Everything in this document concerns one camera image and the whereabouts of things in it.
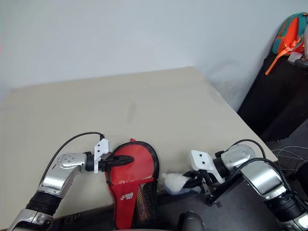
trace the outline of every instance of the white cloth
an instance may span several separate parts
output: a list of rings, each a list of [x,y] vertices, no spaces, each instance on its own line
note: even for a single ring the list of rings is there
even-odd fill
[[[190,179],[180,173],[163,173],[162,177],[165,178],[164,185],[173,193],[178,193],[184,187],[185,183]]]

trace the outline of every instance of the silver robot arm segment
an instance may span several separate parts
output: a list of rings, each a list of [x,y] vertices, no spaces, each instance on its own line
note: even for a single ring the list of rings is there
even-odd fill
[[[31,228],[47,230],[53,221],[53,214],[65,197],[74,177],[85,171],[86,160],[86,154],[61,155],[48,170],[26,208],[20,211],[7,231]]]

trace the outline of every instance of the black cable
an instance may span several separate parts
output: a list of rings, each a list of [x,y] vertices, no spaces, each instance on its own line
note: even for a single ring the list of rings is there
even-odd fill
[[[295,191],[292,190],[291,186],[289,185],[289,183],[287,182],[284,174],[282,173],[282,171],[275,165],[274,162],[268,160],[268,159],[265,159],[265,158],[253,158],[253,159],[250,159],[250,160],[247,160],[245,163],[243,163],[242,165],[240,165],[236,171],[231,175],[229,176],[226,181],[224,183],[221,183],[221,184],[212,184],[211,186],[213,187],[216,187],[216,188],[219,188],[219,187],[222,187],[222,186],[225,186],[227,184],[229,184],[235,177],[237,174],[240,173],[240,171],[242,170],[242,168],[244,168],[246,165],[252,163],[252,162],[255,162],[255,161],[263,161],[265,163],[267,163],[268,165],[270,165],[271,167],[273,167],[273,169],[276,170],[276,172],[279,174],[282,182],[284,183],[284,186],[286,187],[286,189],[288,191],[290,191],[290,193],[293,194],[294,198],[297,200],[297,202],[303,207],[303,209],[306,210],[306,212],[308,212],[308,206],[306,205],[306,203],[304,203],[302,201],[302,199],[297,195],[297,193]]]
[[[185,189],[186,188],[194,188],[194,187],[197,187],[197,186],[200,186],[200,185],[202,185],[202,179],[197,178],[197,179],[188,180],[184,184],[183,188],[185,188]]]
[[[45,169],[45,171],[44,171],[44,173],[43,173],[42,178],[41,178],[40,181],[39,181],[39,184],[41,184],[42,181],[44,180],[44,178],[45,178],[45,176],[46,176],[46,174],[47,174],[48,169],[50,168],[51,164],[53,163],[53,161],[55,160],[55,158],[57,157],[57,155],[59,154],[59,152],[60,152],[69,142],[71,142],[72,140],[74,140],[74,139],[76,139],[76,138],[78,138],[78,137],[80,137],[80,136],[90,135],[90,134],[97,134],[97,135],[100,135],[100,140],[105,138],[105,136],[104,136],[103,134],[101,134],[100,132],[97,132],[97,131],[84,132],[84,133],[78,134],[78,135],[76,135],[76,136],[70,138],[70,139],[69,139],[68,141],[66,141],[66,142],[56,151],[56,153],[53,155],[53,157],[51,158],[50,162],[49,162],[48,165],[47,165],[47,168]]]
[[[243,139],[243,140],[237,141],[232,146],[237,145],[237,144],[239,144],[241,142],[244,142],[244,141],[249,141],[249,142],[252,142],[252,143],[256,144],[259,147],[259,149],[261,150],[263,158],[266,159],[264,149],[262,148],[262,146],[257,141],[254,141],[254,140],[251,140],[251,139]]]

